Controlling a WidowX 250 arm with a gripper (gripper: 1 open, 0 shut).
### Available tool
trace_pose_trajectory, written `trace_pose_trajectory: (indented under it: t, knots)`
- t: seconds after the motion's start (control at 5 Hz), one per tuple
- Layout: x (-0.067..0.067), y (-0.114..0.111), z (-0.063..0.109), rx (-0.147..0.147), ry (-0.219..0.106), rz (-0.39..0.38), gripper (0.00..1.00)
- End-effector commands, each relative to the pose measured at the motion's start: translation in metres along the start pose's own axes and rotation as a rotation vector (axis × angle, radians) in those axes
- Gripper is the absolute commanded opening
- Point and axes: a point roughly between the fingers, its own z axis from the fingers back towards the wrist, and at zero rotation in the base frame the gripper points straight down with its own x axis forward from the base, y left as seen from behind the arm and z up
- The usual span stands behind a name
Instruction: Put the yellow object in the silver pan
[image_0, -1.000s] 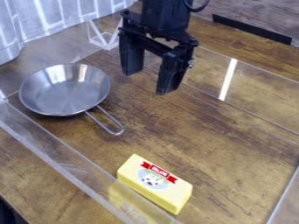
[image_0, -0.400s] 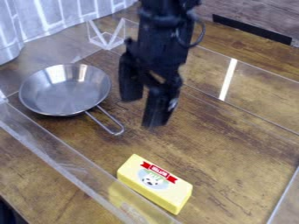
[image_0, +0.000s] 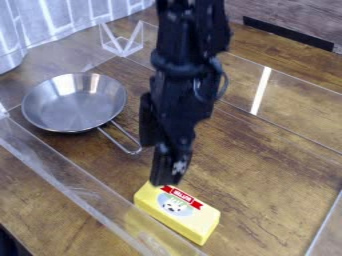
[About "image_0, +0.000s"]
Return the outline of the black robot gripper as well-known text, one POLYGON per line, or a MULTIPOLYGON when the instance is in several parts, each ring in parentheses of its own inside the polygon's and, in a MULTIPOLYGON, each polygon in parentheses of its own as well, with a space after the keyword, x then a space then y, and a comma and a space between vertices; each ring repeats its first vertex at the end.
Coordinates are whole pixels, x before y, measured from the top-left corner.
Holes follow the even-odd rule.
POLYGON ((150 182, 178 185, 193 158, 195 126, 209 119, 217 101, 217 73, 177 77, 158 71, 141 97, 139 137, 155 147, 150 182))

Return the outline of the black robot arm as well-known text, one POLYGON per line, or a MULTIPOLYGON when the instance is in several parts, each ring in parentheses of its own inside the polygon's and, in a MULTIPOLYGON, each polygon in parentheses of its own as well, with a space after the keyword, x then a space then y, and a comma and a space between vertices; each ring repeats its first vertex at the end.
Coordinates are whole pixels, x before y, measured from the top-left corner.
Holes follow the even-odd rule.
POLYGON ((195 126, 211 117, 229 87, 217 54, 226 51, 231 29, 223 0, 157 0, 155 75, 141 96, 139 136, 153 147, 150 182, 177 185, 193 158, 195 126))

